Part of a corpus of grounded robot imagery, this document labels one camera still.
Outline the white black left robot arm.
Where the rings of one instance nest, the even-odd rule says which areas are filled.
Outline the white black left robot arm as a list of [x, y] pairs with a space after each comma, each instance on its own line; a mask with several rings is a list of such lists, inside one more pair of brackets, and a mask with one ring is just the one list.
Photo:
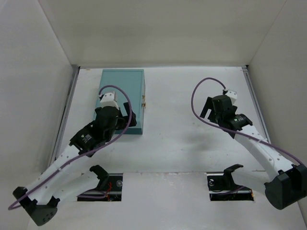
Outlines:
[[79, 130], [61, 155], [37, 180], [26, 187], [17, 187], [13, 196], [37, 226], [47, 224], [67, 198], [81, 196], [89, 190], [103, 191], [107, 187], [109, 173], [100, 165], [84, 170], [69, 181], [69, 176], [81, 169], [97, 151], [115, 141], [115, 131], [122, 133], [136, 125], [131, 104], [124, 103], [123, 116], [117, 103], [103, 103], [95, 109], [96, 118]]

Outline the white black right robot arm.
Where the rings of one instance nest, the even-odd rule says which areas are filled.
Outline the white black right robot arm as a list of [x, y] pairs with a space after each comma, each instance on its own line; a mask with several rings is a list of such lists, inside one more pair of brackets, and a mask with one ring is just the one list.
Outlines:
[[247, 116], [236, 113], [234, 101], [228, 95], [208, 97], [200, 117], [207, 118], [240, 143], [263, 167], [266, 174], [248, 172], [243, 165], [235, 164], [224, 170], [224, 187], [232, 190], [240, 185], [256, 190], [263, 193], [278, 210], [305, 198], [306, 166], [302, 163], [294, 164], [265, 141]]

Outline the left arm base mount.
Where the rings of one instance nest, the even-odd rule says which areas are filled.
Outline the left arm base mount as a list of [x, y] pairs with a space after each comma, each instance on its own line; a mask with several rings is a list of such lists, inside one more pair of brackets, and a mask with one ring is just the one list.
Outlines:
[[97, 185], [77, 196], [79, 202], [119, 202], [122, 200], [123, 174], [109, 174], [101, 166], [95, 165], [89, 169], [98, 179]]

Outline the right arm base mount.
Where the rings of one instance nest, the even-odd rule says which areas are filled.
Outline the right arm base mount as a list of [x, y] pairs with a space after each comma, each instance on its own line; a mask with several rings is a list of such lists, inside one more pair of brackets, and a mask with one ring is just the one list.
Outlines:
[[235, 164], [222, 172], [208, 172], [207, 186], [210, 201], [254, 201], [251, 189], [235, 184], [232, 173], [243, 168], [243, 165]]

